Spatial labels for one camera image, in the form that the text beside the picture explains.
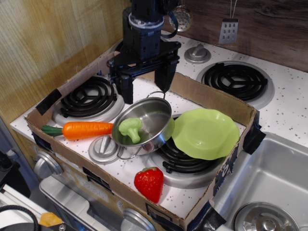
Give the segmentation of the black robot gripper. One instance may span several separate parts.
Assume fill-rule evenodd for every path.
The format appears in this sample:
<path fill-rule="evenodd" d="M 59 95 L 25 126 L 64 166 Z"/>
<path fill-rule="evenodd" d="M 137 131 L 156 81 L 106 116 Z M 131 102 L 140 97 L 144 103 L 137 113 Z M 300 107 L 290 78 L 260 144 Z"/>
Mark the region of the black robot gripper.
<path fill-rule="evenodd" d="M 118 56 L 109 60 L 110 78 L 126 104 L 133 104 L 133 78 L 154 71 L 154 82 L 167 92 L 179 63 L 179 42 L 161 42 L 171 38 L 176 31 L 162 35 L 164 16 L 141 18 L 136 14 L 123 14 L 123 49 Z"/>

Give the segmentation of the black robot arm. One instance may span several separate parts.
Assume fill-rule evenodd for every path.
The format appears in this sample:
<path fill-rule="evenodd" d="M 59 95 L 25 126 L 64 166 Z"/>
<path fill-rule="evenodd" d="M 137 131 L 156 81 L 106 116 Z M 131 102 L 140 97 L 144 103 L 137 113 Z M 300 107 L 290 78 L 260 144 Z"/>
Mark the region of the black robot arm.
<path fill-rule="evenodd" d="M 179 63 L 179 42 L 165 42 L 177 30 L 161 33 L 168 15 L 175 27 L 178 21 L 173 11 L 177 0 L 133 0 L 123 11 L 123 46 L 119 54 L 107 62 L 110 79 L 127 104 L 133 103 L 133 80 L 135 77 L 154 72 L 154 82 L 162 91 L 171 86 Z"/>

